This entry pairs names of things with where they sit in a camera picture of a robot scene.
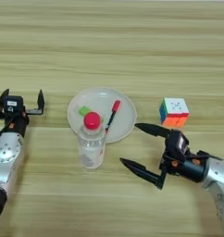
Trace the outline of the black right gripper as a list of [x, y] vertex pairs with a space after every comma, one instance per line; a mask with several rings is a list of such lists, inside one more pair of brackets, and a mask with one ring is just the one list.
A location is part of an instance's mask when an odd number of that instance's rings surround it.
[[[169, 129], [160, 127], [155, 124], [136, 123], [135, 126], [141, 131], [144, 131], [153, 136], [166, 138], [170, 134]], [[136, 176], [153, 183], [158, 189], [163, 188], [165, 178], [168, 174], [174, 176], [182, 176], [183, 178], [186, 178], [195, 183], [201, 182], [205, 176], [205, 159], [187, 158], [184, 162], [180, 162], [177, 159], [172, 159], [169, 156], [163, 156], [159, 166], [161, 170], [160, 176], [156, 175], [153, 172], [150, 172], [146, 169], [145, 166], [135, 161], [122, 157], [119, 160]]]

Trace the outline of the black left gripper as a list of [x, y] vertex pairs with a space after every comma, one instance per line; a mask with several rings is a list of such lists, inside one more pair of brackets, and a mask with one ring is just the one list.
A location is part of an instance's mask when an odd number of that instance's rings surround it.
[[25, 131], [30, 123], [30, 116], [41, 116], [44, 113], [44, 94], [40, 90], [38, 94], [38, 109], [26, 110], [22, 112], [6, 113], [4, 117], [4, 97], [8, 96], [9, 90], [6, 89], [0, 95], [0, 119], [5, 120], [3, 132], [14, 132], [25, 136]]

